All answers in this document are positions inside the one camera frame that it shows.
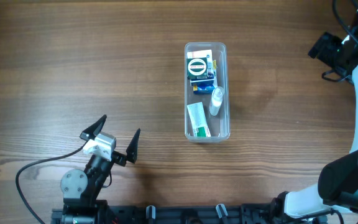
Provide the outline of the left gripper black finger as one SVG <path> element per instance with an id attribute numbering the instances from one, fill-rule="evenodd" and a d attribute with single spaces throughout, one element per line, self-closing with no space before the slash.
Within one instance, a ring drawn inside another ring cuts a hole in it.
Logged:
<path id="1" fill-rule="evenodd" d="M 126 149 L 126 161 L 131 162 L 133 164 L 136 163 L 137 153 L 138 153 L 138 144 L 140 137 L 140 128 L 135 132 L 131 142 L 129 143 Z"/>
<path id="2" fill-rule="evenodd" d="M 84 141 L 94 140 L 95 137 L 101 132 L 105 122 L 107 119 L 107 115 L 104 114 L 100 117 L 97 122 L 93 123 L 91 126 L 88 126 L 84 129 L 80 134 L 80 139 Z"/>

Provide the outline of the white green medicine box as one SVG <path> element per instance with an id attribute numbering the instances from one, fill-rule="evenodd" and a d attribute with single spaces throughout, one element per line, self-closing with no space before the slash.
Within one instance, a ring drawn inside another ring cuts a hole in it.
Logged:
<path id="1" fill-rule="evenodd" d="M 200 137 L 200 138 L 211 137 L 211 133 L 204 113 L 203 103 L 202 102 L 193 103 L 187 105 L 186 107 L 190 117 L 194 137 Z"/>

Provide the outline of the blue VapoDrops box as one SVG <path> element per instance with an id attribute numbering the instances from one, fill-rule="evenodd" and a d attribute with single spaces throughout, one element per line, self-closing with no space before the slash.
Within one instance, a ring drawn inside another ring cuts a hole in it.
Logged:
<path id="1" fill-rule="evenodd" d="M 215 88 L 218 87 L 217 83 L 217 63 L 213 60 L 214 80 L 212 83 L 199 83 L 193 85 L 194 94 L 211 94 Z"/>

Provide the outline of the white spray bottle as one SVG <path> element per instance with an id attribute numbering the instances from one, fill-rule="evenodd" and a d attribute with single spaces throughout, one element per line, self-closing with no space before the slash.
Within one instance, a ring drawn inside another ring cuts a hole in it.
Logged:
<path id="1" fill-rule="evenodd" d="M 211 95 L 211 101 L 209 104 L 209 113 L 212 116 L 216 116 L 219 112 L 219 109 L 223 103 L 223 96 L 224 96 L 224 88 L 223 87 L 216 87 Z"/>

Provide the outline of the dark green round-logo box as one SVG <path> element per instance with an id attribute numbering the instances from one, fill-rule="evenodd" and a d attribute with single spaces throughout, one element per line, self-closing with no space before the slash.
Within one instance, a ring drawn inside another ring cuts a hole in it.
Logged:
<path id="1" fill-rule="evenodd" d="M 204 80 L 208 77 L 207 58 L 188 58 L 186 74 L 189 80 Z"/>

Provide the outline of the white Hansaplast box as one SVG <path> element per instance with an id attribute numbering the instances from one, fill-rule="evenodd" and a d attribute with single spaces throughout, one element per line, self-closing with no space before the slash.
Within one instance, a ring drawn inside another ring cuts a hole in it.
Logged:
<path id="1" fill-rule="evenodd" d="M 207 77 L 207 79 L 204 79 L 204 80 L 189 80 L 188 79 L 190 81 L 191 86 L 193 86 L 194 84 L 199 84 L 199 83 L 212 83 L 214 80 L 212 50 L 199 50 L 199 51 L 187 52 L 186 53 L 186 67 L 187 67 L 187 59 L 188 58 L 201 58 L 201 57 L 207 58 L 208 77 Z"/>

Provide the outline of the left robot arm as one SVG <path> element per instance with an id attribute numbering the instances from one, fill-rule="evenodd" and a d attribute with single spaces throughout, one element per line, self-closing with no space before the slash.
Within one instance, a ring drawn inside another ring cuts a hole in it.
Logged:
<path id="1" fill-rule="evenodd" d="M 113 165 L 124 167 L 128 162 L 136 162 L 140 130 L 135 132 L 126 153 L 122 154 L 115 151 L 116 138 L 102 132 L 106 118 L 103 115 L 80 134 L 85 141 L 81 150 L 91 156 L 85 168 L 69 170 L 61 179 L 64 203 L 62 223 L 119 222 L 108 202 L 99 200 L 98 195 L 107 187 L 104 183 L 111 178 Z"/>

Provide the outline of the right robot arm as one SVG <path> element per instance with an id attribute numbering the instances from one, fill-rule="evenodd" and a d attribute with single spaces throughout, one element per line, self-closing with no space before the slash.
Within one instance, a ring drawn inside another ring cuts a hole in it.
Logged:
<path id="1" fill-rule="evenodd" d="M 356 11 L 350 26 L 340 17 L 337 2 L 331 3 L 334 17 L 347 37 L 340 39 L 325 32 L 308 53 L 330 67 L 322 73 L 322 79 L 335 73 L 336 82 L 354 86 L 356 119 L 351 149 L 348 155 L 325 165 L 316 184 L 274 198 L 266 212 L 270 223 L 317 223 L 319 217 L 328 214 L 336 214 L 343 222 L 343 213 L 358 213 L 358 3 L 351 3 Z"/>

